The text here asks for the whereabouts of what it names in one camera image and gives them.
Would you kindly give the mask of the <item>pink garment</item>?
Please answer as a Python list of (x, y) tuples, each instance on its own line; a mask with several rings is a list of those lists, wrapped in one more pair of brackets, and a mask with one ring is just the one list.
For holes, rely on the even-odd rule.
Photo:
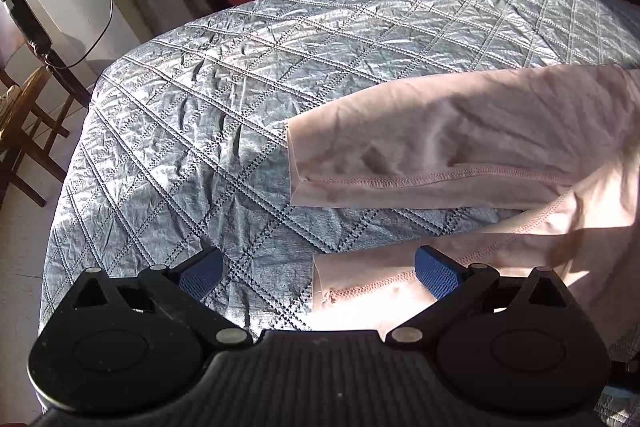
[(509, 210), (435, 237), (462, 265), (547, 265), (606, 343), (639, 322), (639, 74), (561, 65), (395, 80), (288, 122), (295, 206)]

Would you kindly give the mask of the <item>grey quilted table cover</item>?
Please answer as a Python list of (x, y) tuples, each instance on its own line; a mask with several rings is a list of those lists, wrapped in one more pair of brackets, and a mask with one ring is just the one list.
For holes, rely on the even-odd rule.
[(205, 303), (244, 329), (387, 333), (435, 301), (423, 244), (638, 325), (635, 5), (256, 0), (142, 44), (94, 89), (40, 317), (216, 247)]

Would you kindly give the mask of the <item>wooden chair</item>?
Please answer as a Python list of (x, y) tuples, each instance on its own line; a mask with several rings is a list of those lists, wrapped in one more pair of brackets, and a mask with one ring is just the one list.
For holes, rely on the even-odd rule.
[(40, 208), (47, 205), (42, 196), (18, 175), (22, 160), (28, 156), (58, 182), (63, 182), (66, 170), (51, 157), (52, 147), (70, 132), (64, 120), (74, 103), (69, 95), (56, 117), (50, 116), (39, 105), (38, 98), (52, 77), (50, 70), (41, 66), (22, 83), (17, 84), (2, 70), (1, 81), (6, 92), (1, 95), (1, 202), (10, 185), (17, 188)]

